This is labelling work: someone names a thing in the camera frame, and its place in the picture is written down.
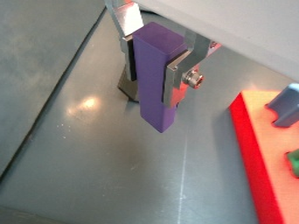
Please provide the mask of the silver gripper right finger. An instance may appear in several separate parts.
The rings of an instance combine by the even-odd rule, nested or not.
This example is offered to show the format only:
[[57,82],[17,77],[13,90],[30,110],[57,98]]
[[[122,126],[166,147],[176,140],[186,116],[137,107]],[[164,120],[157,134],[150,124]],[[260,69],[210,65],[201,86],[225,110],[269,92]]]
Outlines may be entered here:
[[168,108],[182,100],[186,88],[200,86],[200,63],[220,48],[220,43],[190,30],[184,33],[184,43],[186,50],[169,61],[164,70],[162,104]]

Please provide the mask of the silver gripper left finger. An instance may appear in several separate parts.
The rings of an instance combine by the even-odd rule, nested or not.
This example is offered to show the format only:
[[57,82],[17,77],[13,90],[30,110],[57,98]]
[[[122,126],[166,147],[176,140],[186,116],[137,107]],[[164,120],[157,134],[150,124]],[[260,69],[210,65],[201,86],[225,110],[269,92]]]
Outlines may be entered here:
[[138,5],[132,0],[104,0],[104,2],[118,33],[120,50],[125,56],[125,67],[117,88],[130,101],[138,102],[132,36],[133,32],[144,26]]

